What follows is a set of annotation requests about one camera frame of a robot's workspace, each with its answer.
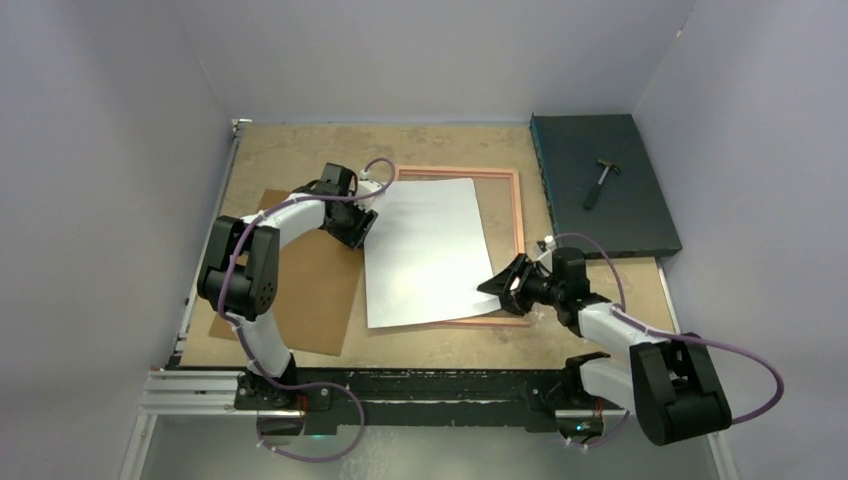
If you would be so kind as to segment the brown cardboard backing board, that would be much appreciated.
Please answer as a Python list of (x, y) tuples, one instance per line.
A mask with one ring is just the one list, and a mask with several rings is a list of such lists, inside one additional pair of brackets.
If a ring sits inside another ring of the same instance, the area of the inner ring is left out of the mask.
[(364, 252), (320, 228), (296, 231), (296, 224), (216, 220), (198, 284), (212, 308), (227, 313), (214, 321), (211, 335), (232, 339), (233, 319), (253, 326), (266, 314), (287, 347), (341, 354)]

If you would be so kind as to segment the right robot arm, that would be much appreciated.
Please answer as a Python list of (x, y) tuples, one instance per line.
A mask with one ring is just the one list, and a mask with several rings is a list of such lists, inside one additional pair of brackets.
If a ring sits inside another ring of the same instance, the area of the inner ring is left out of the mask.
[(553, 393), (569, 404), (608, 400), (633, 414), (657, 446), (731, 426), (729, 402), (700, 337), (676, 338), (625, 319), (622, 305), (593, 291), (581, 250), (559, 247), (537, 260), (519, 254), (477, 289), (515, 315), (549, 306), (574, 335), (602, 346), (567, 360)]

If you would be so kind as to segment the pink picture frame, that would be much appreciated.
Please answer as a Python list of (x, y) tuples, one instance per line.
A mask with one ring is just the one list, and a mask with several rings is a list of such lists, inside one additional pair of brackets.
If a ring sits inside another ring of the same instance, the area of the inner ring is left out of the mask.
[(525, 251), (519, 173), (494, 167), (412, 166), (398, 168), (404, 181), (467, 178), (473, 181), (488, 255), (494, 271)]

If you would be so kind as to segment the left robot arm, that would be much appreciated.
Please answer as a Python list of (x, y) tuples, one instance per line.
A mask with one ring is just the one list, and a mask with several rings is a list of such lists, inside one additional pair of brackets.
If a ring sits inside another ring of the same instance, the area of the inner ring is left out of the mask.
[(396, 180), (371, 179), (328, 163), (319, 178), (283, 201), (244, 217), (220, 216), (212, 225), (197, 278), (197, 295), (230, 324), (242, 346), (249, 374), (261, 378), (259, 395), (272, 408), (297, 399), (294, 356), (281, 339), (271, 307), (278, 292), (279, 255), (292, 241), (323, 231), (349, 250), (363, 248), (378, 217), (374, 201)]

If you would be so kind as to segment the seascape photo print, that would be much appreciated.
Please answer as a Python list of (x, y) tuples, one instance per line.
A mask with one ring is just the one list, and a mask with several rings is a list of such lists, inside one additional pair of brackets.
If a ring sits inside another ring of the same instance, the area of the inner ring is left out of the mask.
[(492, 270), (469, 178), (397, 181), (374, 203), (364, 245), (367, 325), (412, 326), (485, 315)]

